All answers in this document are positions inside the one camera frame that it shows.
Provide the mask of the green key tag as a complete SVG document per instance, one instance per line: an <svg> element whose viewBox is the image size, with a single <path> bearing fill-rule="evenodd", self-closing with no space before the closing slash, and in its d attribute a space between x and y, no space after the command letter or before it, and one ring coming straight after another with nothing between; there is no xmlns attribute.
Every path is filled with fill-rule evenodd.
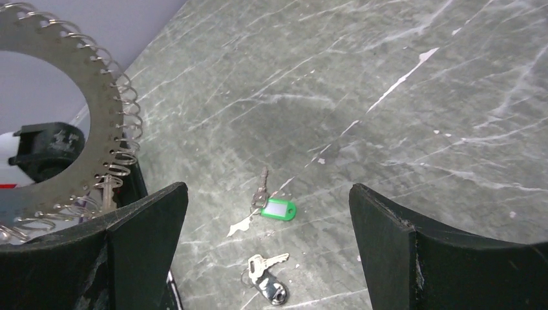
<svg viewBox="0 0 548 310"><path fill-rule="evenodd" d="M291 221L297 215L297 206L290 200L271 197L267 192L268 172L267 167L261 171L258 189L251 199L251 214L285 222Z"/></svg>

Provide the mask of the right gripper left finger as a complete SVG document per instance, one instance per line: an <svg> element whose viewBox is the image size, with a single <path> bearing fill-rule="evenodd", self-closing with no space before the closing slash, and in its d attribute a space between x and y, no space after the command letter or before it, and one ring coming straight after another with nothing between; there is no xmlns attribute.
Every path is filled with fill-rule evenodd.
<svg viewBox="0 0 548 310"><path fill-rule="evenodd" d="M85 223L1 246L2 309L164 309L188 206L176 182Z"/></svg>

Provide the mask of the black white key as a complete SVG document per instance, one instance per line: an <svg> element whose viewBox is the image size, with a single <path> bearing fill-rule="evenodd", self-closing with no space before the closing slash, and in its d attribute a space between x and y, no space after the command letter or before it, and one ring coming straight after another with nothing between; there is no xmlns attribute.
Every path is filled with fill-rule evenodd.
<svg viewBox="0 0 548 310"><path fill-rule="evenodd" d="M248 266L240 274L242 285L248 288L254 287L271 305L285 304L290 292L286 285L269 271L269 268L285 262L289 257L289 253L271 258L264 258L260 254L253 255L248 259Z"/></svg>

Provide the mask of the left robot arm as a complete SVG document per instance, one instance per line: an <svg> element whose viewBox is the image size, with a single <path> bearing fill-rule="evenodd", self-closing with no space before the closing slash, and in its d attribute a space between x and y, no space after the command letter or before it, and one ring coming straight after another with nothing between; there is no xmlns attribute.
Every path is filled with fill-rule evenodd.
<svg viewBox="0 0 548 310"><path fill-rule="evenodd" d="M62 122L22 126L18 131L3 134L9 143L1 147L2 163L14 176L20 171L29 182L5 181L14 188L1 191L5 209L45 211L55 205L70 205L96 187L113 184L129 175L140 150L138 139L125 133L130 128L138 133L141 126L112 123L93 125L88 134Z"/></svg>

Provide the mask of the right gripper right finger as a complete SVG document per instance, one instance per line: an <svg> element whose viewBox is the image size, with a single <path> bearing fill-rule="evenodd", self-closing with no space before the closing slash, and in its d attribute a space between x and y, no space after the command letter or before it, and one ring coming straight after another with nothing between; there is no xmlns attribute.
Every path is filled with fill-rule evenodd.
<svg viewBox="0 0 548 310"><path fill-rule="evenodd" d="M356 183L349 206L374 309L546 309L547 243L487 238Z"/></svg>

